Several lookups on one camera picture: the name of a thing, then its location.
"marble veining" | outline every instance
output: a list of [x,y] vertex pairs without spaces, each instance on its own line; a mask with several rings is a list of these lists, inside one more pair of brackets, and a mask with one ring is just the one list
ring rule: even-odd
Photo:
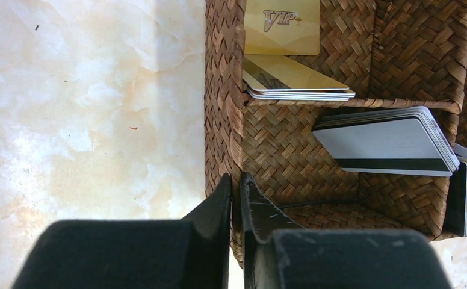
[[[205,197],[204,14],[202,0],[0,1],[0,288],[56,220],[178,218]],[[467,288],[467,238],[433,247]]]

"gold vip card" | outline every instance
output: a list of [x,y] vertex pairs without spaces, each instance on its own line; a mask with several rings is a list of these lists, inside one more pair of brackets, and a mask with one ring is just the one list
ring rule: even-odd
[[347,85],[281,55],[245,55],[243,79],[259,92],[348,90]]
[[319,0],[247,0],[245,54],[317,55]]

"marble surface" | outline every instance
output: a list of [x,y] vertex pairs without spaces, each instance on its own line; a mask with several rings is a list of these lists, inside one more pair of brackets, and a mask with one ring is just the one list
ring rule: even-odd
[[[55,220],[178,218],[205,197],[204,14],[203,0],[0,1],[0,288]],[[467,239],[434,247],[467,288]]]

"black plastic piece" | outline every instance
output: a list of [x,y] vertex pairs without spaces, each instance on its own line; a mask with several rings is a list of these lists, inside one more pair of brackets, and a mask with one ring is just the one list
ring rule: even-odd
[[303,229],[249,173],[241,203],[245,288],[450,288],[419,232]]
[[231,188],[182,220],[54,223],[14,288],[227,288]]

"woven seagrass organizer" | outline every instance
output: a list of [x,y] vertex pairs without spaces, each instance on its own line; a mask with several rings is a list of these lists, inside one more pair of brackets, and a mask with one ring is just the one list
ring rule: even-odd
[[[299,224],[442,230],[449,179],[343,171],[312,135],[324,114],[425,105],[453,145],[467,74],[467,0],[321,0],[320,54],[292,56],[349,85],[347,102],[268,101],[244,93],[246,0],[206,0],[205,164],[209,196],[220,176],[250,172]],[[232,248],[242,262],[234,188]]]

